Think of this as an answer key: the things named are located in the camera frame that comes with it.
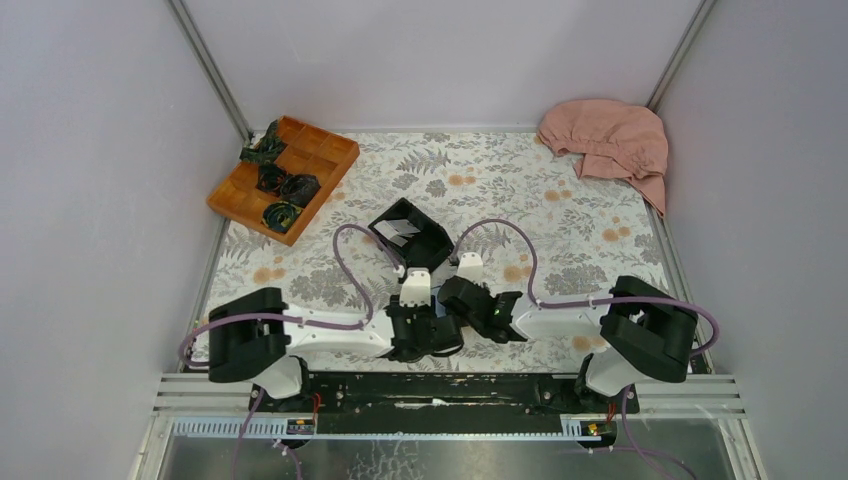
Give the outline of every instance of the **metal corner post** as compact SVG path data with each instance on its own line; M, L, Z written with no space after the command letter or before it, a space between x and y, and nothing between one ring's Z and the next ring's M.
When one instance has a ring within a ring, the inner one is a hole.
M203 71L206 73L209 83L212 84L212 88L218 95L221 105L223 105L224 110L227 111L227 115L229 115L230 120L233 122L233 126L242 137L242 140L249 142L251 134L250 125L241 113L241 109L239 109L238 103L233 97L232 92L230 92L229 87L227 87L227 83L224 81L221 71L218 69L218 66L215 64L215 60L212 58L212 54L209 53L209 48L206 46L206 42L203 41L203 37L200 35L200 30L198 30L197 25L194 23L194 19L192 19L191 13L188 10L188 6L185 4L184 0L166 1L174 14L177 25L179 25L180 30L183 31L186 41L197 56L197 61L200 62L200 66L203 67Z
M701 0L701 3L699 3L698 7L695 9L695 13L692 15L689 25L686 26L686 30L684 30L683 36L680 38L680 42L674 49L674 53L671 54L671 58L669 59L665 70L663 70L659 81L657 81L657 86L654 87L654 91L651 93L651 97L648 100L647 105L645 105L654 113L659 111L660 105L662 104L663 98L665 97L671 82L677 75L677 71L680 70L680 66L683 64L686 55L692 48L692 44L698 37L701 29L704 27L707 18L709 18L710 12L712 12L713 7L717 2L718 0Z

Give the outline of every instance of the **white wall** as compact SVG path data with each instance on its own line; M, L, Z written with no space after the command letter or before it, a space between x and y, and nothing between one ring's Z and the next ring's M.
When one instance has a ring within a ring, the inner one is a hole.
M235 130L164 1L0 5L0 478L126 478Z
M535 127L562 100L644 104L698 0L188 0L248 122Z
M771 478L845 478L848 3L719 2L661 108L669 219Z

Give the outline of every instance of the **white plastic part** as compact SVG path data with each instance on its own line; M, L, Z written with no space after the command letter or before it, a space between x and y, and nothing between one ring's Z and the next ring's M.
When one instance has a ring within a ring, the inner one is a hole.
M483 283L483 259L478 253L465 252L459 257L459 267L456 276L462 277L477 285Z
M280 399L300 393L302 379L300 362L294 357L285 356L251 381L264 388L271 398Z
M426 268L410 268L400 288L400 306L421 305L430 305L430 272Z
M286 315L337 325L356 325L365 322L361 313L325 312L289 304ZM392 349L394 328L385 311L374 313L374 318L356 330L332 330L308 325L286 324L286 335L292 337L286 349L288 354L304 352L349 352L369 357L385 355Z
M610 298L607 292L591 295L561 295L545 298L545 303L597 301ZM515 302L512 308L512 328L524 338L595 336L601 331L601 317L609 312L609 306L585 308L539 308L530 302L527 295Z
M648 378L614 348L596 353L586 370L586 386L607 397L617 395L627 385Z

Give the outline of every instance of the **black mounting plate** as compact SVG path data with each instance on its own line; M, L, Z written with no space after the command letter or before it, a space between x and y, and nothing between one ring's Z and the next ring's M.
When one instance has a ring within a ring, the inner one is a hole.
M311 372L301 395L266 397L257 411L311 414L317 393L324 434L560 433L561 414L608 411L580 403L574 383L550 374ZM637 397L627 410L639 411Z

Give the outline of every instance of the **glass panel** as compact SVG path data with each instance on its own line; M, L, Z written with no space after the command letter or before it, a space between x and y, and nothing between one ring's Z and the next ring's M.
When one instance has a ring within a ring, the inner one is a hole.
M733 478L721 432L711 420L631 421L643 448L683 461L700 480ZM163 480L230 480L235 439L173 437L162 469ZM628 442L619 432L616 447ZM313 440L297 449L304 479L656 479L635 453L589 455L563 441L368 441ZM678 467L660 462L676 478ZM236 478L296 478L291 457L270 440L245 440Z

